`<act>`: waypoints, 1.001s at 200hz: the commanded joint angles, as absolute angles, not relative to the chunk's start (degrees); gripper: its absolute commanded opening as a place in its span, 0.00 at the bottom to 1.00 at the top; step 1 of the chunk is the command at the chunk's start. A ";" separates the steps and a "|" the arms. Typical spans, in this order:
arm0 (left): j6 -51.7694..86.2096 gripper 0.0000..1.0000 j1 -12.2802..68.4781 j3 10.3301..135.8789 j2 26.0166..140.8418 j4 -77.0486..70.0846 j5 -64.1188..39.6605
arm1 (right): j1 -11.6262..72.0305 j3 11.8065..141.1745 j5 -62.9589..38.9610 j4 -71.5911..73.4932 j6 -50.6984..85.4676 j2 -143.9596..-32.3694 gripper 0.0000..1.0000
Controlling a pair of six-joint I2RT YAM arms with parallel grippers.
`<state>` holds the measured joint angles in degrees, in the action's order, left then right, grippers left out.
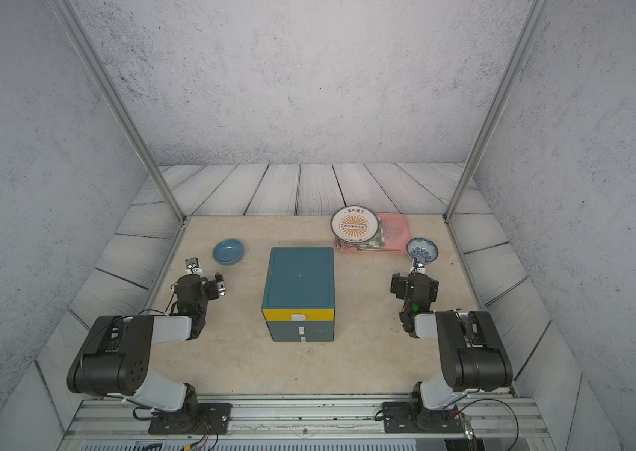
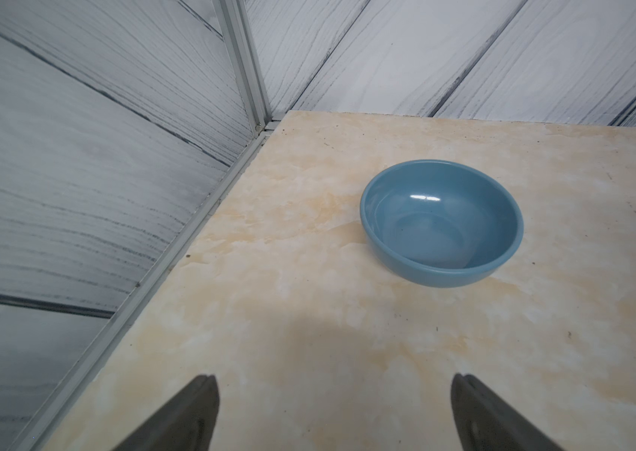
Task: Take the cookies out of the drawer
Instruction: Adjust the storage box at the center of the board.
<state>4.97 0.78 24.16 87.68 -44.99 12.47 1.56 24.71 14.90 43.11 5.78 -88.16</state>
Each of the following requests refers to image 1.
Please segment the teal drawer cabinet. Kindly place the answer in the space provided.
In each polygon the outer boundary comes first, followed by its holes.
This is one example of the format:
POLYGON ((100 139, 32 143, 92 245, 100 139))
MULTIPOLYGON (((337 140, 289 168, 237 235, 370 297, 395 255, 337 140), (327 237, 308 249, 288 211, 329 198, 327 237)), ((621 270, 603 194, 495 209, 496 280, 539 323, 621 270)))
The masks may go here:
POLYGON ((334 308, 334 250, 329 247, 271 249, 263 308, 334 308))

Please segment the yellow top drawer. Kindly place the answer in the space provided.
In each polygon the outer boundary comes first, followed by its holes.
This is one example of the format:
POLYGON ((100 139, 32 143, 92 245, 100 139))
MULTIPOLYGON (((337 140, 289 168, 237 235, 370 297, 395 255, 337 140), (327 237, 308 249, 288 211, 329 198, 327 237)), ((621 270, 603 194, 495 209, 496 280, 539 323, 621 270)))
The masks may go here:
POLYGON ((263 308, 266 321, 334 321, 334 308, 263 308))

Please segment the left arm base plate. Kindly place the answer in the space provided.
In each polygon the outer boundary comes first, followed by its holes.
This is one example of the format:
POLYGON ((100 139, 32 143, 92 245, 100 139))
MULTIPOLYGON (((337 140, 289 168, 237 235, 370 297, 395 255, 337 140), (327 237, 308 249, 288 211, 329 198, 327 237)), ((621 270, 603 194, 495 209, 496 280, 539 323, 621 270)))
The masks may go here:
POLYGON ((230 403, 188 403, 175 413, 155 413, 148 434, 222 435, 228 430, 232 408, 230 403))

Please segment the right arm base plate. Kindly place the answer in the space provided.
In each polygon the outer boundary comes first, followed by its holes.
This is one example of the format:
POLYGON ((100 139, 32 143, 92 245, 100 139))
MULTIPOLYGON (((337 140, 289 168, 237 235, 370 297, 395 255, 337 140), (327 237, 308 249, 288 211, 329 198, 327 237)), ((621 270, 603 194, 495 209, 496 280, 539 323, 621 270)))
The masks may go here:
POLYGON ((384 402, 373 416, 388 434, 460 434, 461 421, 447 411, 431 411, 408 402, 384 402))

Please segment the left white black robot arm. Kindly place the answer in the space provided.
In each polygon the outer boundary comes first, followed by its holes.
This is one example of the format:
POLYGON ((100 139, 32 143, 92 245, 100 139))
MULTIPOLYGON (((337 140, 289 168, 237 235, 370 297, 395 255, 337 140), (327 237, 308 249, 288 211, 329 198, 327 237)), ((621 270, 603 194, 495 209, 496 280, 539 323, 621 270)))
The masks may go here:
POLYGON ((206 325, 209 303, 225 294, 219 272, 210 280, 186 274, 173 285, 176 300, 167 313, 100 316, 71 364, 66 384, 74 394, 120 398, 153 416, 195 416, 195 389, 150 369, 156 345, 195 340, 206 325))

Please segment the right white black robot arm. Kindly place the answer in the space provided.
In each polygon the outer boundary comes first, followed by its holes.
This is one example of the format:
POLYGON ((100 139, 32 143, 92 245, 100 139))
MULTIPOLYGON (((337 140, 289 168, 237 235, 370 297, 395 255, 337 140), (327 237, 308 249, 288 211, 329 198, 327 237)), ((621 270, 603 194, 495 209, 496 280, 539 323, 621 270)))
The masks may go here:
POLYGON ((508 388, 511 359, 487 311, 432 311, 439 283, 421 272, 393 274, 390 292, 403 302, 399 318, 412 338, 437 342, 441 372, 414 387, 408 401, 413 419, 441 412, 468 395, 508 388))

